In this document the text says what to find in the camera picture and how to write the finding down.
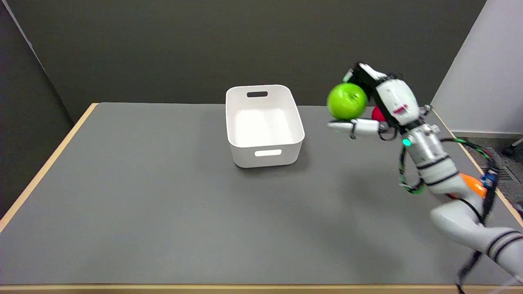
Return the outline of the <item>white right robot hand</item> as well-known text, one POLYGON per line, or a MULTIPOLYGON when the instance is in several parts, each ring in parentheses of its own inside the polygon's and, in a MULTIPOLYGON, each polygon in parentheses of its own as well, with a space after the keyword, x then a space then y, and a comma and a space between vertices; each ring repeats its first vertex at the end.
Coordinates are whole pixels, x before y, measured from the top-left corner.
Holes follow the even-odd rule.
POLYGON ((402 78, 378 72, 362 62, 349 69, 342 84, 332 89, 327 106, 333 117, 329 128, 347 133, 351 139, 360 135, 381 136, 389 129, 404 135, 426 123, 413 91, 402 78), (344 102, 351 98, 374 99, 384 121, 361 118, 362 111, 350 114, 344 102))

